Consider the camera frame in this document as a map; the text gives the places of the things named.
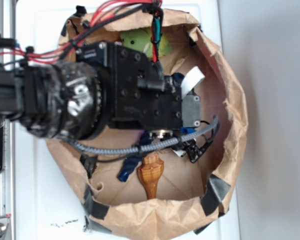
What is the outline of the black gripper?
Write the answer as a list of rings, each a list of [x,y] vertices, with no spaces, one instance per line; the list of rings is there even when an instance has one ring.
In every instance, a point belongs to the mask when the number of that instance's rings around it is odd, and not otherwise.
[[[181,86],[164,74],[159,62],[107,41],[79,48],[76,60],[96,72],[103,124],[146,131],[178,131],[182,127]]]

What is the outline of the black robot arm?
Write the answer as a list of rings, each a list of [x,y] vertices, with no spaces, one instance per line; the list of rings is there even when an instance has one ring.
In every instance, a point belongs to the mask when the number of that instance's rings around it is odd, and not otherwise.
[[[0,120],[61,140],[92,139],[105,127],[178,131],[182,91],[159,62],[101,41],[80,47],[76,61],[0,68]]]

